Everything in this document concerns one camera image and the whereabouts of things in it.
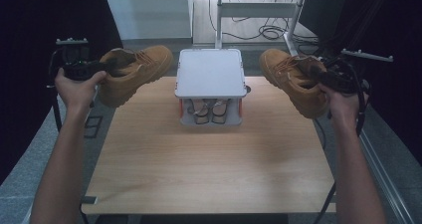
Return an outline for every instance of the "white box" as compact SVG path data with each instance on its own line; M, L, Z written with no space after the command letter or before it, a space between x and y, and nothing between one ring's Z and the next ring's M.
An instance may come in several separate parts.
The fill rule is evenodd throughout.
M246 95L242 57L236 49L187 49L180 52L175 95L180 98L180 121L196 124L191 99L230 99L225 125L242 122L242 98ZM212 122L200 125L222 125Z

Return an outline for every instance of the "tan suede boot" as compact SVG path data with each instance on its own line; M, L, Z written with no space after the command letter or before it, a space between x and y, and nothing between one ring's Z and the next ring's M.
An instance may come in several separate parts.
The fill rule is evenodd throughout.
M113 49L101 59L102 63L116 62L100 84L100 101L111 108L126 103L136 90L147 83L160 79L171 67L173 55L164 46L154 46L139 52Z
M316 118L326 112L327 102L317 82L297 67L298 62L305 59L292 57L277 49L269 49L261 55L260 67L264 77L272 85L282 89L304 117ZM317 64L326 71L323 63Z

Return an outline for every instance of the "wooden table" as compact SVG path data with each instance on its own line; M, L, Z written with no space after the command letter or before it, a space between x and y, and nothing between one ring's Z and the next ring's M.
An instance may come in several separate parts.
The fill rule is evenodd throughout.
M140 87L114 114L83 211L319 212L333 178L313 122L265 78L246 84L238 126L181 124L175 78Z

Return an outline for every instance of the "forearm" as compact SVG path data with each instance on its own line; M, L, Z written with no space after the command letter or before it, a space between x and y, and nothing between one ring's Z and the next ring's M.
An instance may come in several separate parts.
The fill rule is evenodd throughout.
M385 223L383 208L354 128L342 128L337 139L338 223Z
M68 111L35 196L31 223L77 223L85 116Z

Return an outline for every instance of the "floor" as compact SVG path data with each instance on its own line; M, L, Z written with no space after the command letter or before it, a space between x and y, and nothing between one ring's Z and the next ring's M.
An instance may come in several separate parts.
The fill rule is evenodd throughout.
M227 27L231 29L227 30L227 32L236 32L236 30L232 30L234 26L228 25ZM239 31L239 34L247 36L247 31L248 30L245 29L244 34L242 34L242 31ZM155 41L155 43L167 46L173 52L175 61L177 61L178 54L182 49L212 48L212 43L214 41L212 40L212 36L207 39L211 40L206 40L205 38L204 40L195 40L194 38L194 44L186 44L184 42L177 43L174 41L171 41L171 43ZM261 71L258 68L258 59L260 54L266 49L277 47L281 50L287 50L283 41L260 41L256 44L245 44L244 42L235 40L223 40L223 42L224 41L226 41L226 44L223 45L223 47L239 49L242 52L245 76L261 76ZM125 47L134 50L142 49L153 44L154 41L150 41L148 44L143 42L139 43L139 41L124 41ZM175 75L176 65L174 64L166 76ZM61 102L60 108L61 114L63 114L65 108ZM84 190L87 189L90 178L94 172L97 158L100 155L113 114L114 109L107 108L98 101L96 101L96 106L91 111L90 116L101 116L103 121L98 130L93 128L87 128L86 130L86 135L89 137L85 139ZM410 215L413 217L413 223L422 223L422 202L420 201L422 200L422 169L419 163L374 109L369 107L366 115L365 133L368 135L389 178L392 180L392 183L394 183L395 188L405 202ZM324 116L319 118L318 121L322 129L320 129L316 123L316 131L318 132L321 143L325 143L324 152L326 159L335 176L335 144L330 123ZM9 177L0 186L0 210L2 210L0 212L0 223L26 223L25 218L28 217L35 191L57 134L53 112L50 111L26 153L17 163ZM391 208L391 204L386 198L385 193L381 188L379 188L379 190L388 216L388 223L401 223L396 218L396 214ZM315 217L315 214L310 213L288 214L290 224L312 223ZM89 216L90 223L95 223L97 218L98 216ZM141 216L129 216L129 223L139 223L141 220ZM320 221L320 223L335 222L336 219L334 214L326 214Z

